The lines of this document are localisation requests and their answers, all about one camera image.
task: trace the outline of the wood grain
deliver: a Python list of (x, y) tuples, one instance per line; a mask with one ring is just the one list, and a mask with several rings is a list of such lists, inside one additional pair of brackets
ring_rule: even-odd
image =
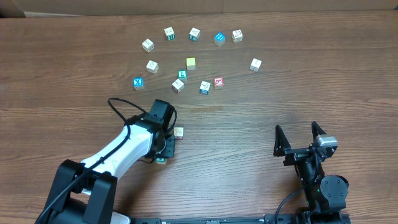
[[(169, 26), (173, 41), (165, 40)], [(192, 27), (201, 30), (198, 42), (188, 39)], [(236, 29), (244, 40), (234, 44)], [(222, 47), (213, 43), (219, 31)], [(155, 44), (149, 54), (146, 38)], [(156, 98), (169, 101), (185, 128), (166, 166), (137, 163), (119, 181), (116, 210), (160, 218), (274, 213), (299, 187), (294, 169), (272, 156), (275, 125), (304, 147), (318, 121), (339, 140), (323, 166), (349, 180), (352, 222), (398, 219), (394, 11), (2, 19), (0, 52), (0, 223), (33, 223), (58, 165), (117, 136), (112, 96), (147, 110)], [(197, 69), (176, 94), (171, 83), (187, 57)], [(253, 58), (262, 60), (257, 73)], [(156, 74), (146, 71), (148, 60), (159, 63)], [(146, 89), (134, 91), (133, 77)], [(200, 94), (200, 82), (214, 77), (224, 89)], [(282, 212), (304, 203), (301, 195)]]

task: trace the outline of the block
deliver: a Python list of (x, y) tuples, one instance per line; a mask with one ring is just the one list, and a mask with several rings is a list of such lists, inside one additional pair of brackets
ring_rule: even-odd
[(164, 158), (156, 158), (156, 163), (157, 164), (166, 164), (167, 159)]
[(214, 79), (214, 89), (215, 89), (215, 90), (220, 90), (220, 89), (222, 89), (222, 88), (224, 88), (224, 80), (223, 80), (223, 77), (221, 77), (221, 78), (215, 78), (215, 79)]
[(188, 80), (187, 71), (186, 70), (179, 70), (178, 71), (178, 79), (186, 82)]
[(225, 35), (222, 33), (218, 33), (217, 35), (214, 36), (214, 43), (221, 47), (225, 43)]
[(210, 85), (211, 85), (211, 83), (202, 81), (201, 85), (200, 85), (200, 92), (208, 95), (209, 94)]
[(147, 71), (151, 72), (153, 74), (155, 74), (157, 72), (157, 70), (159, 69), (159, 66), (157, 65), (156, 62), (154, 61), (149, 61), (147, 64)]
[(189, 32), (189, 39), (193, 41), (198, 41), (200, 36), (200, 30), (196, 28), (192, 28), (191, 32)]
[(164, 29), (164, 32), (166, 33), (166, 39), (167, 40), (174, 40), (175, 35), (174, 35), (173, 27), (169, 27), (169, 28)]
[(174, 136), (175, 136), (175, 140), (183, 140), (184, 139), (184, 128), (174, 127)]
[(150, 41), (149, 39), (146, 39), (142, 43), (142, 48), (149, 53), (155, 48), (155, 45), (154, 45), (154, 43), (152, 41)]
[(144, 89), (144, 80), (141, 77), (134, 78), (132, 80), (132, 85), (136, 90), (143, 90)]
[(250, 70), (258, 72), (259, 68), (260, 68), (260, 65), (261, 65), (261, 61), (254, 58), (253, 61), (251, 62)]
[(197, 68), (197, 62), (195, 58), (187, 58), (187, 69), (195, 70)]
[(172, 88), (173, 88), (173, 90), (175, 90), (177, 93), (180, 93), (181, 90), (184, 89), (184, 83), (183, 83), (181, 80), (177, 79), (177, 80), (175, 80), (175, 81), (173, 82)]
[(232, 40), (234, 43), (240, 42), (243, 40), (243, 34), (241, 30), (232, 31)]

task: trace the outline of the cube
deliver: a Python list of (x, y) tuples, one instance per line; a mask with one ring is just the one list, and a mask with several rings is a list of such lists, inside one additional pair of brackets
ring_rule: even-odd
[(189, 32), (189, 39), (193, 41), (198, 41), (200, 36), (200, 30), (196, 28), (192, 28), (191, 32)]
[(234, 43), (240, 42), (243, 40), (243, 34), (241, 30), (232, 31), (232, 40)]
[(200, 92), (208, 95), (209, 94), (210, 85), (211, 85), (210, 83), (202, 81), (201, 85), (200, 85)]
[(178, 71), (178, 79), (186, 82), (188, 80), (187, 71), (186, 70), (179, 70)]
[(187, 58), (187, 69), (188, 70), (195, 70), (197, 67), (197, 63), (195, 58)]
[(183, 140), (184, 139), (184, 128), (174, 127), (174, 136), (175, 136), (175, 140)]
[(167, 159), (164, 158), (156, 158), (156, 163), (157, 164), (166, 164)]
[(250, 70), (258, 72), (259, 68), (260, 68), (260, 65), (261, 65), (261, 61), (254, 58), (253, 61), (251, 62)]
[(223, 77), (221, 77), (221, 78), (215, 78), (215, 79), (214, 79), (214, 89), (215, 89), (215, 90), (220, 90), (220, 89), (222, 89), (222, 88), (224, 88), (224, 80), (223, 80)]
[(164, 32), (166, 33), (167, 40), (174, 40), (175, 35), (174, 35), (173, 27), (164, 29)]
[(214, 43), (221, 47), (225, 43), (225, 35), (222, 33), (218, 33), (217, 35), (214, 36)]
[(149, 53), (155, 48), (155, 45), (154, 45), (154, 43), (152, 41), (150, 41), (149, 39), (146, 39), (142, 43), (142, 48)]
[(177, 80), (175, 80), (175, 81), (173, 82), (172, 88), (173, 88), (173, 90), (175, 90), (177, 93), (180, 93), (181, 90), (184, 89), (184, 83), (183, 83), (181, 80), (177, 79)]
[(143, 90), (144, 89), (144, 80), (141, 77), (134, 78), (132, 80), (132, 85), (136, 90)]
[(156, 62), (153, 62), (151, 60), (148, 62), (148, 64), (147, 64), (147, 71), (148, 72), (151, 72), (151, 73), (155, 74), (158, 69), (159, 69), (159, 66), (157, 65)]

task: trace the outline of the yellow cube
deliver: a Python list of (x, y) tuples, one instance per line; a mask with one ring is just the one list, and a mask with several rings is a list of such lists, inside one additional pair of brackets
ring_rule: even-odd
[(188, 70), (194, 70), (197, 67), (197, 63), (195, 61), (195, 58), (187, 58), (187, 69)]

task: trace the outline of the tabletop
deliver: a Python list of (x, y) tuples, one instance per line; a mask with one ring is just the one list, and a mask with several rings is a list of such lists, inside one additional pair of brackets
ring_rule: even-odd
[[(198, 42), (188, 38), (192, 27)], [(243, 41), (233, 43), (238, 29)], [(300, 187), (294, 168), (272, 155), (275, 126), (292, 147), (306, 147), (317, 121), (339, 141), (323, 170), (348, 179), (343, 211), (352, 222), (398, 219), (396, 11), (0, 19), (0, 52), (0, 223), (33, 223), (61, 162), (90, 157), (120, 133), (109, 97), (147, 110), (168, 101), (184, 127), (166, 165), (137, 162), (120, 179), (115, 210), (160, 218), (274, 213)], [(196, 70), (176, 93), (172, 82), (189, 57)], [(262, 60), (258, 72), (249, 69), (254, 58)], [(156, 74), (146, 70), (149, 60), (159, 64)], [(133, 89), (134, 77), (144, 90)], [(216, 77), (222, 90), (199, 92)], [(281, 213), (304, 205), (301, 194)]]

